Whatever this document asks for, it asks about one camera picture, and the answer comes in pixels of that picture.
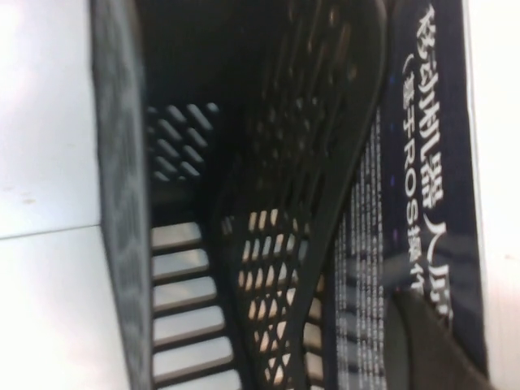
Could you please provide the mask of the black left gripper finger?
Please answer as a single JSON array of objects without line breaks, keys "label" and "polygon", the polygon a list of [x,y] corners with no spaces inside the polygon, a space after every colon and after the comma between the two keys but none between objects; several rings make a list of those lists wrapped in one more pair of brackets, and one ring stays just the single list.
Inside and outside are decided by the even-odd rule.
[{"label": "black left gripper finger", "polygon": [[388,389],[493,389],[435,310],[413,292],[388,299],[385,313]]}]

